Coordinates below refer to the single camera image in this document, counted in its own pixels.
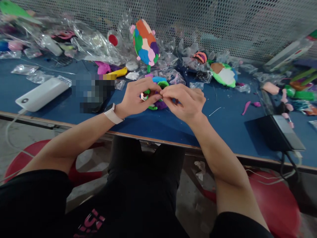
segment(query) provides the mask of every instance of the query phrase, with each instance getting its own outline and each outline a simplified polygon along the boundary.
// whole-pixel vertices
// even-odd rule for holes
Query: white power bank
[[[51,78],[24,94],[16,100],[16,103],[27,111],[35,112],[52,101],[69,88],[65,82]]]

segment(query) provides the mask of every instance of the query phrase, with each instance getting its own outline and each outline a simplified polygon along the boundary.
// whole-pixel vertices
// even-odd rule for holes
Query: black shirt
[[[169,182],[124,171],[65,214],[73,186],[67,174],[37,170],[0,187],[1,230],[10,237],[188,237],[175,216]],[[273,237],[241,214],[218,215],[210,237]]]

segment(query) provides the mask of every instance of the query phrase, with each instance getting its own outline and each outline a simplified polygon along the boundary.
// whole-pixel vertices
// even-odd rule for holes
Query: left hand
[[[158,92],[158,94],[150,94],[149,98],[146,101],[143,101],[140,98],[140,94],[148,89],[154,93]],[[151,77],[130,82],[126,87],[122,102],[115,107],[115,113],[121,119],[124,119],[130,115],[139,114],[162,98],[162,95],[159,94],[160,91],[160,86],[153,83]]]

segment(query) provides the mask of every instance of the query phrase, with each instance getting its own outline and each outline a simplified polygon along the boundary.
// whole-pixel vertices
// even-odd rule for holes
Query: red circle
[[[109,41],[114,45],[117,46],[118,45],[118,39],[116,38],[115,35],[109,35]]]

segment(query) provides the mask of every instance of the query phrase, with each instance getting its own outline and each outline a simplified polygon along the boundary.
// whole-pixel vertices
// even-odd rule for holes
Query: black power bank
[[[274,151],[304,151],[306,148],[282,115],[268,115],[255,120],[267,146]]]

